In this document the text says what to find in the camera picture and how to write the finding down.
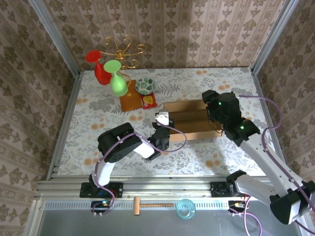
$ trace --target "cardboard box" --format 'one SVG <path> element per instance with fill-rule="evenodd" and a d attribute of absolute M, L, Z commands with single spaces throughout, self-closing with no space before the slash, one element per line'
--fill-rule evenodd
<path fill-rule="evenodd" d="M 175 128 L 184 132 L 188 140 L 222 136 L 220 123 L 209 120 L 206 106 L 202 100 L 164 103 L 164 109 L 168 110 L 170 119 L 174 120 Z M 170 131 L 170 142 L 184 140 L 182 134 Z"/>

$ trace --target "patterned bowl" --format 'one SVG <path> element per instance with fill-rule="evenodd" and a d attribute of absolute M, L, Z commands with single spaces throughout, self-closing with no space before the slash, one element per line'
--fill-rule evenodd
<path fill-rule="evenodd" d="M 156 83 L 154 82 L 154 80 L 149 78 L 137 80 L 136 90 L 142 95 L 149 95 L 156 90 Z"/>

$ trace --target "wooden hammer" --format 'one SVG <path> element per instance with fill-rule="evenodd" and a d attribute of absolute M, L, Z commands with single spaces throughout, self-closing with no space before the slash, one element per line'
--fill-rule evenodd
<path fill-rule="evenodd" d="M 173 203 L 140 204 L 140 197 L 133 198 L 133 214 L 140 215 L 140 207 L 173 207 Z"/>

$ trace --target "patterned table surface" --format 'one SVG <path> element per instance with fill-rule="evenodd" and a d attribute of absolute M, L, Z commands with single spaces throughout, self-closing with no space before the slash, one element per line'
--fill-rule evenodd
<path fill-rule="evenodd" d="M 157 84 L 158 104 L 170 101 L 201 99 L 202 92 L 234 91 L 235 94 L 256 95 L 248 68 L 144 69 L 126 72 L 132 79 L 152 78 Z M 240 99 L 243 116 L 261 130 L 267 126 L 260 101 Z M 59 167 L 59 175 L 89 175 L 99 158 L 98 136 L 122 123 L 130 122 L 145 137 L 154 133 L 151 122 L 160 108 L 138 109 L 123 113 L 120 100 L 109 86 L 101 86 L 93 71 L 85 71 Z M 171 143 L 170 149 L 182 142 Z M 257 164 L 224 135 L 219 138 L 188 141 L 178 152 L 163 154 L 147 161 L 131 153 L 117 162 L 112 176 L 151 175 L 228 175 L 236 170 L 252 176 L 264 176 Z"/>

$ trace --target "patterned wall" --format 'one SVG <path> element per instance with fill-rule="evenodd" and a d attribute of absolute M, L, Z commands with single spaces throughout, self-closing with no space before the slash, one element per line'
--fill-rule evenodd
<path fill-rule="evenodd" d="M 284 0 L 45 0 L 81 70 L 103 39 L 147 45 L 139 68 L 250 66 Z"/>
<path fill-rule="evenodd" d="M 281 108 L 277 130 L 288 165 L 315 180 L 315 1 L 300 0 L 258 74 L 262 89 Z M 273 121 L 279 114 L 269 106 Z"/>
<path fill-rule="evenodd" d="M 0 1 L 0 235 L 22 235 L 73 84 L 26 0 Z"/>

